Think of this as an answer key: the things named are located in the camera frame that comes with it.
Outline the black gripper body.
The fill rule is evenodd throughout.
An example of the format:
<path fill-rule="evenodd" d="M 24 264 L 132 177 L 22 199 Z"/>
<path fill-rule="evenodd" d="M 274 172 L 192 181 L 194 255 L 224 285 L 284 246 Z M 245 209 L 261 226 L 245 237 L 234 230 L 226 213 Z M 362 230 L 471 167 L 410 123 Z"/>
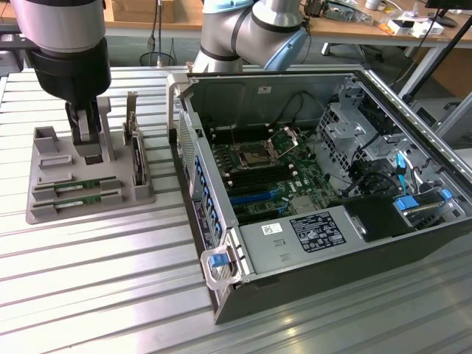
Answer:
<path fill-rule="evenodd" d="M 89 103 L 111 84 L 105 38 L 85 52 L 30 50 L 29 59 L 41 88 L 69 103 Z"/>

